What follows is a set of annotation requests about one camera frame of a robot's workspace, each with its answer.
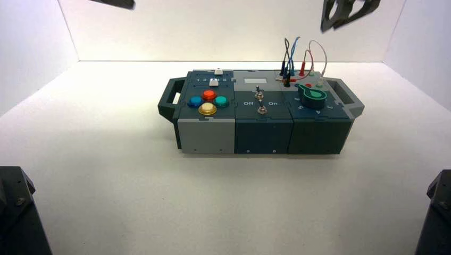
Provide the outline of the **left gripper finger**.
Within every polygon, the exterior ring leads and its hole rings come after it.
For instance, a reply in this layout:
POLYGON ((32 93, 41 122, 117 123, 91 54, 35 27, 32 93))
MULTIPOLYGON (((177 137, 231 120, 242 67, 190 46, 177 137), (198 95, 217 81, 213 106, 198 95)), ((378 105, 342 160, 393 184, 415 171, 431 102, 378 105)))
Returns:
POLYGON ((98 2, 106 4, 109 6, 124 8, 127 10, 133 10, 135 8, 136 2, 134 0, 91 0, 93 2, 98 2))

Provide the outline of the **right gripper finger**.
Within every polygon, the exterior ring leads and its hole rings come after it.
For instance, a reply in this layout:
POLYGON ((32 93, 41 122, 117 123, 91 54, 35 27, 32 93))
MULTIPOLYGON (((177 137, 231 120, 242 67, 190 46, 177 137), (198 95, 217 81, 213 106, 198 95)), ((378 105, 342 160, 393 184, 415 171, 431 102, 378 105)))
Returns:
POLYGON ((345 18, 347 18, 347 1, 323 1, 320 26, 322 32, 338 28, 345 18))
POLYGON ((380 5, 380 0, 363 1, 362 7, 352 13, 355 1, 341 1, 343 9, 340 11, 339 18, 333 23, 333 28, 338 29, 346 24, 356 21, 372 12, 380 5))

